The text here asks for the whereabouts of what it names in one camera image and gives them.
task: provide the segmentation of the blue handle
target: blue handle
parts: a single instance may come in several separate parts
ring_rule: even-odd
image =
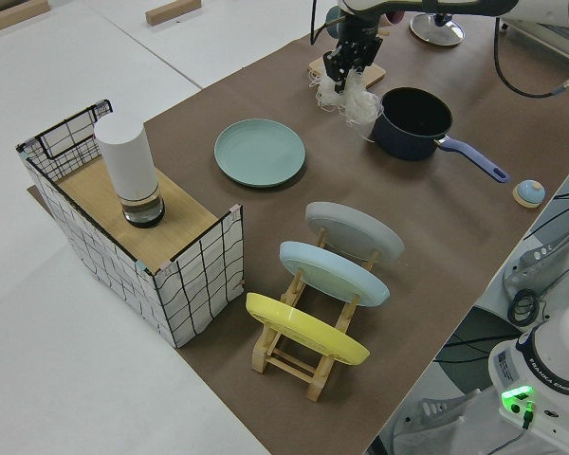
[[[506,183],[510,180],[510,176],[503,169],[499,168],[486,156],[481,154],[471,145],[468,145],[466,142],[445,136],[442,139],[436,140],[436,145],[439,149],[442,149],[445,152],[456,152],[457,154],[465,156],[493,180],[500,183]]]

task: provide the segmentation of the brown paper surface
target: brown paper surface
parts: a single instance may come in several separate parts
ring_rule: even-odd
[[[441,48],[412,37],[407,16],[384,40],[376,63],[387,76],[372,91],[409,85],[432,92],[453,113],[450,136],[509,172],[510,183],[496,183],[457,154],[396,159],[339,114],[322,111],[307,66],[335,45],[326,34],[315,46],[308,38],[293,42],[146,124],[156,166],[176,184],[213,213],[243,205],[247,291],[278,299],[286,290],[292,277],[279,262],[279,245],[314,242],[304,222],[310,202],[362,210],[405,243],[394,264],[374,268],[390,298],[359,308],[350,324],[348,334],[371,355],[356,367],[336,364],[318,403],[292,375],[251,369],[261,325],[244,297],[179,350],[274,454],[361,454],[538,215],[514,201],[514,185],[533,178],[551,196],[569,173],[569,94],[529,100],[505,88],[493,68],[490,19],[456,18],[466,39]],[[569,61],[520,33],[509,30],[502,40],[502,68],[524,90],[548,91],[569,77]],[[300,135],[306,160],[290,181],[253,189],[220,171],[215,140],[246,118],[277,120]],[[308,289],[299,308],[335,322],[341,307]]]

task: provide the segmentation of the white string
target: white string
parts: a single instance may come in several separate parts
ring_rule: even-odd
[[[374,122],[383,113],[383,107],[380,98],[367,91],[362,73],[348,73],[343,93],[335,90],[335,81],[327,76],[310,72],[309,77],[310,87],[319,87],[316,93],[318,106],[327,112],[339,110],[346,117],[348,126],[353,127],[365,140],[373,142],[368,136]]]

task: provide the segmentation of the light blue plate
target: light blue plate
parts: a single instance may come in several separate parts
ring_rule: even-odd
[[[335,299],[350,302],[358,295],[359,306],[379,306],[390,297],[390,290],[378,277],[326,249],[282,242],[280,258],[293,275],[301,270],[303,282]]]
[[[333,202],[312,202],[305,208],[305,222],[316,234],[326,229],[327,245],[344,255],[376,263],[393,262],[405,250],[400,237],[389,227],[362,211]]]
[[[273,187],[295,175],[305,161],[300,137],[273,120],[242,120],[215,142],[215,159],[232,180],[251,187]]]

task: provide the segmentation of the green light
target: green light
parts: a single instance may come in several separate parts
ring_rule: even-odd
[[[511,391],[502,392],[502,400],[506,400],[508,398],[514,398],[515,396],[519,396],[519,395],[530,395],[532,393],[533,393],[532,387],[520,386],[516,389],[512,389]]]
[[[532,394],[533,388],[531,386],[520,386],[516,389],[502,392],[502,403],[507,410],[511,410],[516,413],[520,410],[518,406],[516,409],[513,409],[513,405],[515,405],[516,400],[524,400],[527,396]],[[527,409],[531,410],[532,407],[533,403],[528,402]]]

